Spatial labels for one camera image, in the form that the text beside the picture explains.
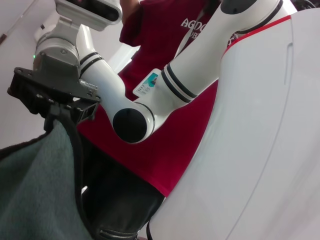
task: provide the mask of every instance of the white robot body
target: white robot body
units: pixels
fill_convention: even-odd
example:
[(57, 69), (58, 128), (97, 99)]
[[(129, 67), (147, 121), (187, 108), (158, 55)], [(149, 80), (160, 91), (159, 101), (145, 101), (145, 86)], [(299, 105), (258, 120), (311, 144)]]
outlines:
[(153, 240), (320, 236), (320, 9), (231, 46), (214, 110)]

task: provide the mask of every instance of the black strap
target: black strap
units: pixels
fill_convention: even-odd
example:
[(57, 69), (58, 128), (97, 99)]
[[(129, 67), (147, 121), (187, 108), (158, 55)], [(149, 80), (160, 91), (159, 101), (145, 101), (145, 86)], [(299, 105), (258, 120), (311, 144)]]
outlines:
[(70, 143), (72, 146), (73, 153), (73, 165), (74, 165), (74, 194), (75, 194), (75, 203), (79, 213), (79, 216), (89, 232), (90, 236), (95, 239), (95, 233), (86, 217), (85, 211), (83, 209), (82, 202), (82, 188), (83, 188), (83, 165), (84, 165), (84, 154), (82, 142), (80, 135), (77, 130), (77, 126), (72, 121), (70, 113), (68, 111), (57, 109), (58, 106), (52, 105), (50, 109), (51, 117), (50, 121), (54, 119), (58, 120), (64, 127), (67, 135), (70, 138)]
[(146, 237), (148, 238), (148, 240), (153, 240), (150, 232), (150, 222), (148, 222), (146, 226)]

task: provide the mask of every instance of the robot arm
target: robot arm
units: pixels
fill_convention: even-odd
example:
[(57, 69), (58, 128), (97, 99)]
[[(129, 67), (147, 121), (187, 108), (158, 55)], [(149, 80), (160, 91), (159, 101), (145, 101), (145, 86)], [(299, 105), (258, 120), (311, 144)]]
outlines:
[(294, 12), (290, 0), (224, 0), (198, 38), (162, 70), (153, 90), (134, 102), (125, 97), (124, 83), (95, 51), (89, 28), (82, 26), (77, 37), (81, 78), (98, 86), (101, 105), (117, 135), (138, 143), (218, 79), (233, 33), (246, 34)]

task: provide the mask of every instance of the gray towel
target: gray towel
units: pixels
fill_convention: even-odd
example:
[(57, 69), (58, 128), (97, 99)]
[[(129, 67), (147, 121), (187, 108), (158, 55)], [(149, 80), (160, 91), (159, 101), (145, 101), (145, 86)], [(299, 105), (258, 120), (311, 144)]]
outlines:
[(0, 161), (0, 240), (91, 240), (74, 176), (73, 149), (60, 123)]

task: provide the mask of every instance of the white wall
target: white wall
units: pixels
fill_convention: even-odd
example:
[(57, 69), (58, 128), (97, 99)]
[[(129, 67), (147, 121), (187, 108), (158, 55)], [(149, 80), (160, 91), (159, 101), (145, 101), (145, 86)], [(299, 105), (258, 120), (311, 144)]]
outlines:
[[(31, 0), (0, 0), (0, 33), (7, 31)], [(55, 9), (54, 0), (39, 0), (25, 16), (23, 21), (12, 32), (9, 38), (0, 45), (0, 149), (28, 141), (42, 134), (44, 120), (33, 115), (17, 99), (7, 94), (14, 75), (15, 67), (32, 69), (33, 54), (36, 43), (34, 33)], [(109, 60), (120, 48), (119, 35), (122, 25), (109, 26), (103, 32), (92, 31), (97, 51)]]

